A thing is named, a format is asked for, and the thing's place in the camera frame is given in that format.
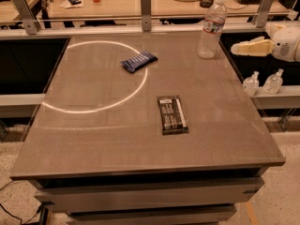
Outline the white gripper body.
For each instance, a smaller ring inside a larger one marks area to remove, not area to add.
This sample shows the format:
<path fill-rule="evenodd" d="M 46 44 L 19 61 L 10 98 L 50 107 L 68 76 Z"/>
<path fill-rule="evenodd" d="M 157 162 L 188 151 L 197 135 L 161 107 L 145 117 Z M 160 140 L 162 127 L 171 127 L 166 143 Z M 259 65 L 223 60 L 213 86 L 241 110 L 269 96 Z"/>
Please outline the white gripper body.
<path fill-rule="evenodd" d="M 287 62 L 300 62 L 300 26 L 269 23 L 266 32 L 274 43 L 272 55 Z"/>

